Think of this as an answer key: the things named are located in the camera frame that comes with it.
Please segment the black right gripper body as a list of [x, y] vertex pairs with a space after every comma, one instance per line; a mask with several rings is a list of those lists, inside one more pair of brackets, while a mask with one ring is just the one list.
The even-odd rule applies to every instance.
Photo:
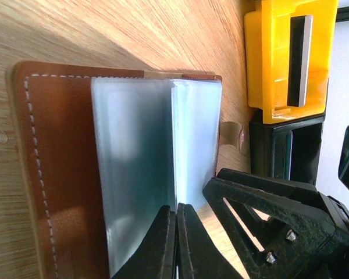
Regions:
[[349, 211], [331, 196], [321, 195], [326, 212], [334, 223], [334, 233], [321, 249], [317, 278], [349, 278]]

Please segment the brown leather card holder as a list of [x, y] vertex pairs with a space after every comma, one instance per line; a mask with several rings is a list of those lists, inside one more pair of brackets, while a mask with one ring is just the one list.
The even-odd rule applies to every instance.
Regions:
[[162, 206], [206, 204], [222, 78], [17, 63], [8, 74], [45, 278], [113, 278]]

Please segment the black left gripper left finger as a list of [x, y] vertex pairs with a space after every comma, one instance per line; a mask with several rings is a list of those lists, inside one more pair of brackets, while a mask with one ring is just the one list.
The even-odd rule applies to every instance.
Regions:
[[113, 278], [176, 277], [176, 214], [162, 206], [141, 244]]

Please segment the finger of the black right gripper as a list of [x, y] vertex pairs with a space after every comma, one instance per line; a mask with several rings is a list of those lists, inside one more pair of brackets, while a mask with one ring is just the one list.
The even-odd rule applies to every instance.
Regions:
[[222, 169], [203, 195], [250, 278], [308, 278], [332, 262], [334, 221], [312, 185]]

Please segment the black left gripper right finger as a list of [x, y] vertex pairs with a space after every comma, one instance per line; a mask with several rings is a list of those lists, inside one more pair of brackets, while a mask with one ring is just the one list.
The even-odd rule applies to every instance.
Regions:
[[212, 242], [190, 204], [178, 204], [177, 266], [179, 278], [241, 278]]

